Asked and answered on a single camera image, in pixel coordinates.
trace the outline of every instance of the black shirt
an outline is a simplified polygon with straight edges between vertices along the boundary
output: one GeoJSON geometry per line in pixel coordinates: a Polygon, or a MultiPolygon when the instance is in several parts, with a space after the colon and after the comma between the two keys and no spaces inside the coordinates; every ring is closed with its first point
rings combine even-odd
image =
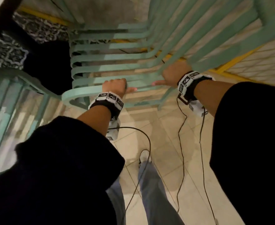
{"type": "MultiPolygon", "coordinates": [[[[57,117],[16,152],[0,175],[0,224],[117,223],[105,191],[125,161],[100,133],[57,117]]],[[[245,82],[226,92],[210,166],[245,223],[275,221],[275,87],[245,82]]]]}

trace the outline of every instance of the sneaker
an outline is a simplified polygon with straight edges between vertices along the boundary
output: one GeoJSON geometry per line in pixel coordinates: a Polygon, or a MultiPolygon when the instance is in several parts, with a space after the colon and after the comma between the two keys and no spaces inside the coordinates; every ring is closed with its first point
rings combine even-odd
{"type": "Polygon", "coordinates": [[[140,164],[144,161],[147,161],[148,160],[148,157],[149,157],[149,162],[152,161],[151,159],[151,156],[150,155],[150,151],[148,151],[147,149],[144,149],[141,153],[140,153],[140,160],[139,160],[139,163],[138,163],[138,167],[140,168],[140,164]]]}

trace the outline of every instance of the jeans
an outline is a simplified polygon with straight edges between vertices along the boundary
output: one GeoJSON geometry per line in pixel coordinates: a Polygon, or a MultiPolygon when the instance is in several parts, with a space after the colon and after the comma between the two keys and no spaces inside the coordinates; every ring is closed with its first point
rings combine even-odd
{"type": "MultiPolygon", "coordinates": [[[[138,179],[140,179],[146,163],[146,161],[141,163],[138,179]]],[[[155,166],[150,162],[140,180],[140,191],[149,225],[184,225],[184,222],[168,201],[162,180],[155,166]]],[[[106,192],[116,211],[117,224],[125,225],[125,203],[119,178],[106,192]]]]}

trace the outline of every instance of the shoe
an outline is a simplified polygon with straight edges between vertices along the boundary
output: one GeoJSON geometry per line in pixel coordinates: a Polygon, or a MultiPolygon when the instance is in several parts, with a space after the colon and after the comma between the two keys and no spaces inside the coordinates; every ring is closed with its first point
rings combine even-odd
{"type": "Polygon", "coordinates": [[[144,149],[141,153],[140,153],[140,159],[139,159],[139,163],[138,163],[138,167],[140,168],[140,164],[144,161],[148,160],[149,157],[149,162],[152,162],[152,158],[150,155],[150,151],[148,151],[147,149],[144,149]]]}

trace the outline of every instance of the leg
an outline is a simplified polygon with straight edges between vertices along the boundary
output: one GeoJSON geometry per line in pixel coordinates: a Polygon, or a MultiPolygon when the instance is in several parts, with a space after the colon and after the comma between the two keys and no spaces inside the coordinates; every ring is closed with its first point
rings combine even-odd
{"type": "MultiPolygon", "coordinates": [[[[147,158],[148,156],[146,156],[146,160],[142,160],[140,156],[141,164],[138,179],[142,176],[147,164],[147,158]]],[[[151,162],[148,162],[146,170],[140,179],[140,190],[149,225],[184,225],[184,222],[168,201],[162,180],[151,162]]]]}
{"type": "Polygon", "coordinates": [[[119,180],[120,180],[120,177],[118,177],[117,180],[113,183],[113,185],[108,190],[106,190],[106,193],[108,194],[110,201],[112,202],[113,207],[116,211],[117,225],[125,225],[126,224],[126,217],[124,217],[125,202],[124,202],[124,196],[122,193],[119,180]]]}

